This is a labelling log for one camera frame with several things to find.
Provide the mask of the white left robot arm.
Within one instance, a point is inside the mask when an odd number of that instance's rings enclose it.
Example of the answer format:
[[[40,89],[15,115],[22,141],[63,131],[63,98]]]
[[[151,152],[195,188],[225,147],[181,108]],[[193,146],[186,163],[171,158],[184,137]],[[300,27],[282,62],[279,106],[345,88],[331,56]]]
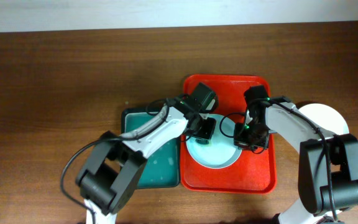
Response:
[[[92,152],[76,176],[88,223],[115,223],[117,213],[137,189],[147,160],[182,134],[210,140],[215,122],[208,118],[215,96],[166,99],[163,108],[141,127],[116,136],[104,133],[89,144]]]

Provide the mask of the white plate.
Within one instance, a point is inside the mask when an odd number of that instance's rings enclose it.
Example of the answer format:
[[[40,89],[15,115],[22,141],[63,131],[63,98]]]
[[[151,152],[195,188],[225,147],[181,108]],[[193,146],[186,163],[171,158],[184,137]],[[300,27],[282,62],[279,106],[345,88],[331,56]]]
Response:
[[[301,106],[299,112],[322,128],[332,131],[335,134],[349,134],[349,127],[344,117],[334,108],[320,104],[310,103]]]

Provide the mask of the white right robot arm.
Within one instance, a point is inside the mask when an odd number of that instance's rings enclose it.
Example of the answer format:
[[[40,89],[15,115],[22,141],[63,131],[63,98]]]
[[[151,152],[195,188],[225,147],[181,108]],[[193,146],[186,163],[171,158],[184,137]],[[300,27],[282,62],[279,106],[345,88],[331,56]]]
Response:
[[[276,214],[272,223],[338,223],[338,213],[358,206],[358,139],[328,131],[285,97],[249,100],[236,123],[234,145],[255,152],[266,149],[272,133],[298,153],[299,199]]]

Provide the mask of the yellow green scrub sponge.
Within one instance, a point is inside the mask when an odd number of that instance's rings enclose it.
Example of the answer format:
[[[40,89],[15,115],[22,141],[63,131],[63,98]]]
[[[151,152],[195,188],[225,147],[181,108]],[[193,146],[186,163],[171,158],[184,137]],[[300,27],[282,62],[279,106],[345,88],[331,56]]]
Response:
[[[208,145],[209,144],[209,140],[207,140],[207,139],[197,139],[196,142],[200,145]]]

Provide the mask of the light blue plate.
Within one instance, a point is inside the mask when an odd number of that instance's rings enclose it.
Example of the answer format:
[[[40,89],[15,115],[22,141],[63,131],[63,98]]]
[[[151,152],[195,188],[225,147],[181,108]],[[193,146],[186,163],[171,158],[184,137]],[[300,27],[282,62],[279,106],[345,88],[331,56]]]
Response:
[[[200,165],[209,169],[223,169],[231,166],[240,157],[242,150],[234,145],[233,138],[226,137],[234,134],[235,123],[225,118],[221,128],[220,122],[224,118],[220,114],[209,114],[209,118],[216,120],[216,126],[208,145],[200,145],[196,138],[186,142],[186,148],[190,156]]]

